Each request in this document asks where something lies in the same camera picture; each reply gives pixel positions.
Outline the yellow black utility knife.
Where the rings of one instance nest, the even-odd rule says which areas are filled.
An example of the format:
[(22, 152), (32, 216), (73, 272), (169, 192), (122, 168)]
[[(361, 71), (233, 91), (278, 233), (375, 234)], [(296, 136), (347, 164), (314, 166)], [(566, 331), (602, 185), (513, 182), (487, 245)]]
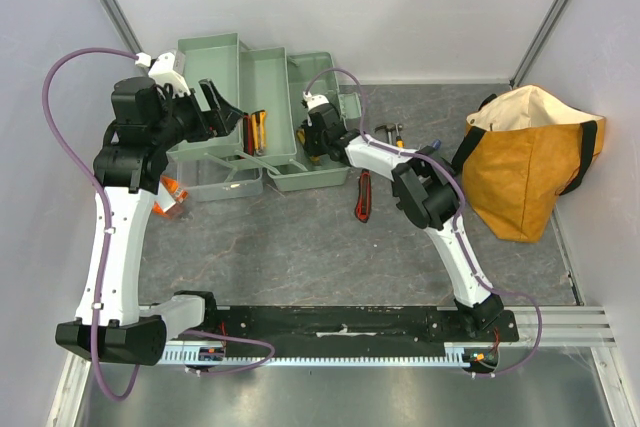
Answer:
[(320, 164), (320, 158), (318, 156), (312, 156), (311, 154), (309, 154), (306, 151), (306, 147), (305, 147), (305, 141), (306, 141), (306, 136), (305, 136), (305, 132), (303, 128), (298, 128), (296, 130), (296, 138), (299, 141), (299, 143), (302, 145), (303, 150), (305, 152), (305, 155), (307, 157), (307, 159), (311, 162), (312, 165), (319, 165)]
[(254, 154), (262, 156), (266, 151), (266, 111), (258, 110), (251, 114), (253, 127)]

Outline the green translucent tool box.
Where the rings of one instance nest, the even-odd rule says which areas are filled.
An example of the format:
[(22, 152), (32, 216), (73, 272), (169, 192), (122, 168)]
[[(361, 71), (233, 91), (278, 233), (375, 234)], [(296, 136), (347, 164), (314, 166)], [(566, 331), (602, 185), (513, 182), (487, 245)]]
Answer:
[(236, 33), (183, 38), (183, 75), (191, 87), (208, 79), (243, 119), (226, 137), (183, 142), (169, 152), (177, 182), (193, 201), (258, 195), (271, 180), (281, 192), (335, 187), (348, 168), (328, 156), (308, 157), (302, 124), (305, 92), (323, 94), (347, 125), (360, 117), (354, 94), (342, 93), (328, 52), (252, 49)]

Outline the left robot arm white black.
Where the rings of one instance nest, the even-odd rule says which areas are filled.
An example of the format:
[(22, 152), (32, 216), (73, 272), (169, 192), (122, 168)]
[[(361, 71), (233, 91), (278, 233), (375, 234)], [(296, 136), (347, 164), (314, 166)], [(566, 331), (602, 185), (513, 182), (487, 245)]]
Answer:
[(199, 87), (206, 110), (193, 91), (181, 94), (150, 77), (114, 86), (114, 119), (93, 161), (92, 178), (102, 190), (89, 275), (74, 319), (55, 332), (60, 347), (86, 360), (153, 366), (166, 342), (182, 332), (206, 340), (219, 331), (210, 293), (180, 291), (149, 312), (141, 310), (138, 298), (142, 244), (169, 150), (226, 136), (242, 117), (211, 80), (200, 80)]

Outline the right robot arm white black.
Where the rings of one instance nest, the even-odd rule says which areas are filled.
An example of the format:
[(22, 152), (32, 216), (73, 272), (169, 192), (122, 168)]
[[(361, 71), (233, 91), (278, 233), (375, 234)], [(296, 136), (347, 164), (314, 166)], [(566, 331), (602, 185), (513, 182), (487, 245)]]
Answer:
[(464, 195), (452, 168), (431, 147), (396, 147), (349, 130), (337, 107), (322, 95), (311, 96), (302, 105), (306, 110), (301, 124), (305, 153), (327, 155), (392, 182), (398, 208), (411, 224), (426, 232), (446, 268), (460, 312), (460, 333), (469, 340), (483, 339), (493, 330), (504, 306), (466, 236)]

